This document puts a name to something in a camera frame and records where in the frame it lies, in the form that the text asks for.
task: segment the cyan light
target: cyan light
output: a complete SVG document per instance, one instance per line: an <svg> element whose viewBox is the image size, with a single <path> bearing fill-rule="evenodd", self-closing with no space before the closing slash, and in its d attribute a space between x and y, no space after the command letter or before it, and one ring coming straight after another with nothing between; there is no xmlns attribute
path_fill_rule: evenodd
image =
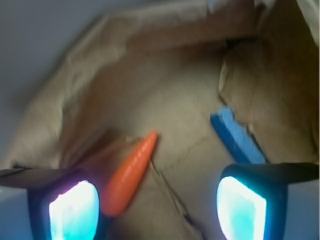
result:
<svg viewBox="0 0 320 240"><path fill-rule="evenodd" d="M52 240L92 240L99 218L99 196L94 185L80 181L49 204Z"/></svg>
<svg viewBox="0 0 320 240"><path fill-rule="evenodd" d="M217 189L217 214L228 240L263 240L267 201L232 176Z"/></svg>

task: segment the blue toy piece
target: blue toy piece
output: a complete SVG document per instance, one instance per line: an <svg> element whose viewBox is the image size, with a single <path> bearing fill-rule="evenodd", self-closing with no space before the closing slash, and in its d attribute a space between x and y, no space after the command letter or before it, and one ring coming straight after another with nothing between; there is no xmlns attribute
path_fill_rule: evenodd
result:
<svg viewBox="0 0 320 240"><path fill-rule="evenodd" d="M234 121L230 107L210 117L211 124L229 153L239 164L264 164L266 159L251 137Z"/></svg>

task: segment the orange carrot nose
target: orange carrot nose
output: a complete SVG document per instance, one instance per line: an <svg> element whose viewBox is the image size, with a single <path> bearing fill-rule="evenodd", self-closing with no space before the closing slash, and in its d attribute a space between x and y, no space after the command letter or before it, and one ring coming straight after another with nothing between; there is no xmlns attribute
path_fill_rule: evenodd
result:
<svg viewBox="0 0 320 240"><path fill-rule="evenodd" d="M152 131L112 176L100 196L100 209L109 216L120 215L130 203L148 166L158 134Z"/></svg>

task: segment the white wall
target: white wall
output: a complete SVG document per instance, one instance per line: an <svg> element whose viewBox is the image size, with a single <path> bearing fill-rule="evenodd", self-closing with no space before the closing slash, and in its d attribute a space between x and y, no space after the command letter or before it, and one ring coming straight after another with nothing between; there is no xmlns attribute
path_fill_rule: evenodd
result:
<svg viewBox="0 0 320 240"><path fill-rule="evenodd" d="M101 14L157 0L0 0L0 159L24 109Z"/></svg>

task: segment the glowing light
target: glowing light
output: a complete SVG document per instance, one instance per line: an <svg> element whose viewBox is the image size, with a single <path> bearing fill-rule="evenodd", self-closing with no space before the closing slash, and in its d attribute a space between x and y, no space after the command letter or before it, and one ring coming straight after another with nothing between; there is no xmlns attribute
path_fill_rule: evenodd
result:
<svg viewBox="0 0 320 240"><path fill-rule="evenodd" d="M92 240L99 218L98 192L81 181L49 204L52 240Z"/></svg>
<svg viewBox="0 0 320 240"><path fill-rule="evenodd" d="M228 240L263 240L267 201L232 176L217 189L217 214Z"/></svg>

